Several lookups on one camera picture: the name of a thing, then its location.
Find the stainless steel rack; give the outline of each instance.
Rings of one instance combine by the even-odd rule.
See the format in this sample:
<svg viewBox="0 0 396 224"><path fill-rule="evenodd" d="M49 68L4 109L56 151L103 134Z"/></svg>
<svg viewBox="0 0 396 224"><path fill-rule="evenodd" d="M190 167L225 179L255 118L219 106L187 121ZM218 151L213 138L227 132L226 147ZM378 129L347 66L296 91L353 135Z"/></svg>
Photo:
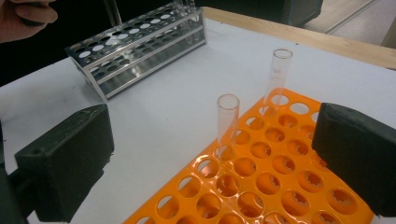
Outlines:
<svg viewBox="0 0 396 224"><path fill-rule="evenodd" d="M65 49L106 102L120 91L206 43L200 8L159 7Z"/></svg>

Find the tiled floor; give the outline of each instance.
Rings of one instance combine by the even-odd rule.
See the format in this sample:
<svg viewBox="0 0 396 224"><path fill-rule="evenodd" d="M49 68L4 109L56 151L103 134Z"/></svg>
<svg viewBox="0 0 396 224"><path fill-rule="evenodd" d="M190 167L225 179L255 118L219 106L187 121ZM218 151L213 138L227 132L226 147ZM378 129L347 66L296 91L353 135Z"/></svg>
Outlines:
<svg viewBox="0 0 396 224"><path fill-rule="evenodd" d="M330 31L329 34L381 45L395 16L395 0L375 0L353 18Z"/></svg>

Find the person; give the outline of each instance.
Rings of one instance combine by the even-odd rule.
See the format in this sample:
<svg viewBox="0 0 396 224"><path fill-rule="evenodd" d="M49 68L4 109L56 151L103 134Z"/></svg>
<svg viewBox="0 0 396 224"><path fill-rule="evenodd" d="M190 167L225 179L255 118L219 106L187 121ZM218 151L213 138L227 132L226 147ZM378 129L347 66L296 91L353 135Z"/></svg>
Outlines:
<svg viewBox="0 0 396 224"><path fill-rule="evenodd" d="M57 12L50 7L55 0L0 0L0 43L31 37L48 23L58 19ZM29 26L22 19L42 22L42 25Z"/></svg>

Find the white table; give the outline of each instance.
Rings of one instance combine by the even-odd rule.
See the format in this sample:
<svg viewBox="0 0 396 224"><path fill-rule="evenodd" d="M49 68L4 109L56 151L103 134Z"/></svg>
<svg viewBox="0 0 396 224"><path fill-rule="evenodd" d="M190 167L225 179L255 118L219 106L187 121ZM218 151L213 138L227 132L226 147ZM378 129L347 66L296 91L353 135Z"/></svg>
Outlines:
<svg viewBox="0 0 396 224"><path fill-rule="evenodd" d="M286 88L396 128L396 72L206 20L209 43L110 99L115 152L72 223L121 223L217 136L216 100L243 114L264 94L272 51L293 50ZM69 59L0 88L7 171L13 155L74 112L101 104ZM39 223L35 215L31 223ZM373 223L395 223L375 218Z"/></svg>

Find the clear test tube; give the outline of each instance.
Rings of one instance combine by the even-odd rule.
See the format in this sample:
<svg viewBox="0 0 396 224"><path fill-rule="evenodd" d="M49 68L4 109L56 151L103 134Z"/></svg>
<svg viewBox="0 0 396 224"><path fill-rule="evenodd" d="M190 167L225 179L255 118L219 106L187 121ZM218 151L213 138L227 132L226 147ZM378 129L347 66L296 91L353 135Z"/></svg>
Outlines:
<svg viewBox="0 0 396 224"><path fill-rule="evenodd" d="M264 95L264 110L262 114L265 116L274 116L279 108L292 56L293 52L289 49L274 50L270 76Z"/></svg>
<svg viewBox="0 0 396 224"><path fill-rule="evenodd" d="M232 94L218 99L218 143L217 157L222 161L233 158L236 132L238 131L239 99Z"/></svg>
<svg viewBox="0 0 396 224"><path fill-rule="evenodd" d="M180 17L185 17L188 14L188 12L190 12L192 5L195 10L195 2L193 0L188 1L186 3L187 5L184 4L183 0L174 0L174 4L176 7L177 14ZM184 21L180 24L181 29L190 30L190 26L191 25L189 24L188 21ZM188 44L192 43L192 37L190 35L186 37L186 42Z"/></svg>

